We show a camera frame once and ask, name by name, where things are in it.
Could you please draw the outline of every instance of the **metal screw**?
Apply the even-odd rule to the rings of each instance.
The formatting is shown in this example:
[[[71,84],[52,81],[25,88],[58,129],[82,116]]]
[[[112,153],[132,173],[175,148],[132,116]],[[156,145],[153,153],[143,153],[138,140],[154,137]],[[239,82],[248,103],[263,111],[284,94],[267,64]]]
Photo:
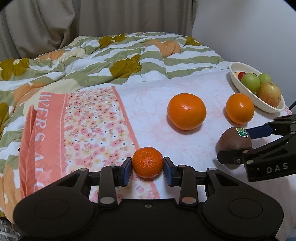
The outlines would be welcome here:
[[[194,204],[196,202],[196,199],[194,197],[184,197],[181,201],[185,204]]]
[[[102,197],[100,199],[100,202],[102,204],[111,204],[111,203],[114,203],[115,199],[113,197]]]

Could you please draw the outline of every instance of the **gray curtain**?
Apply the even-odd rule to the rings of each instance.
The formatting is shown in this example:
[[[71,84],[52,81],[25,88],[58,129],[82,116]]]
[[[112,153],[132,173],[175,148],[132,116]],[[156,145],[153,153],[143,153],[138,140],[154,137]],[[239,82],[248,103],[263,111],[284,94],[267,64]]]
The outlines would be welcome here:
[[[80,35],[191,36],[196,0],[13,0],[0,12],[0,61],[35,58]]]

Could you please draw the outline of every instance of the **orange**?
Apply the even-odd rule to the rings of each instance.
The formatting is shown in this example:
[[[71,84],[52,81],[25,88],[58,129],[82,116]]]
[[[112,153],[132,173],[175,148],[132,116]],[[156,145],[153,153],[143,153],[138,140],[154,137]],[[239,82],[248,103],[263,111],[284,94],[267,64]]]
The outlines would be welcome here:
[[[132,165],[138,176],[152,178],[163,169],[163,156],[153,147],[143,147],[133,155]]]
[[[168,104],[168,118],[181,130],[197,128],[205,120],[206,115],[204,102],[193,94],[178,94]]]
[[[226,102],[226,113],[234,123],[248,123],[254,116],[254,105],[251,99],[241,93],[233,94]]]

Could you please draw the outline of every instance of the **fruit bowl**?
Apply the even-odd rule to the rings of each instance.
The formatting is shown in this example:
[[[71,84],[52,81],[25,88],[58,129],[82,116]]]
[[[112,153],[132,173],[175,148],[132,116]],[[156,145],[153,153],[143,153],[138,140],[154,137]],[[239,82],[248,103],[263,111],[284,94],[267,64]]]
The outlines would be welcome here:
[[[247,95],[253,102],[255,106],[257,106],[259,109],[264,110],[268,113],[277,113],[279,111],[283,111],[286,108],[285,100],[283,96],[281,96],[281,101],[279,105],[275,108],[270,106],[269,104],[265,103],[263,100],[259,99],[255,94],[253,94],[251,91],[245,87],[242,82],[239,81],[239,79],[235,76],[235,72],[246,72],[246,73],[254,73],[257,76],[261,74],[258,70],[254,69],[253,67],[243,64],[240,62],[232,62],[229,65],[230,69],[230,76],[233,84],[235,87],[241,92],[242,94]]]

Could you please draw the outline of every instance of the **bed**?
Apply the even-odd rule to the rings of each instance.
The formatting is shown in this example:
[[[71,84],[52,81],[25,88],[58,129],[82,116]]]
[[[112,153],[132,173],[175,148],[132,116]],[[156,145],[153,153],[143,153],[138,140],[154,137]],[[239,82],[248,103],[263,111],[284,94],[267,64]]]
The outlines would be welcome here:
[[[197,171],[215,166],[247,182],[243,167],[229,170],[216,160],[219,137],[234,125],[223,112],[228,97],[238,92],[228,66],[192,37],[159,32],[79,36],[35,59],[2,61],[1,216],[13,222],[13,209],[22,198],[76,169],[120,165],[145,146],[157,148],[175,164]],[[207,118],[198,131],[181,132],[167,121],[169,99],[183,92],[205,102]],[[288,108],[278,113],[287,114]],[[256,109],[243,127],[262,125],[278,115]],[[253,147],[277,138],[255,140]],[[295,183],[289,176],[251,184],[282,205],[279,240],[296,223]],[[117,188],[119,201],[178,198],[177,193],[165,188],[163,175],[147,181],[133,174],[128,188]],[[92,187],[90,200],[95,202],[97,195],[98,187]],[[199,195],[205,200],[202,188]]]

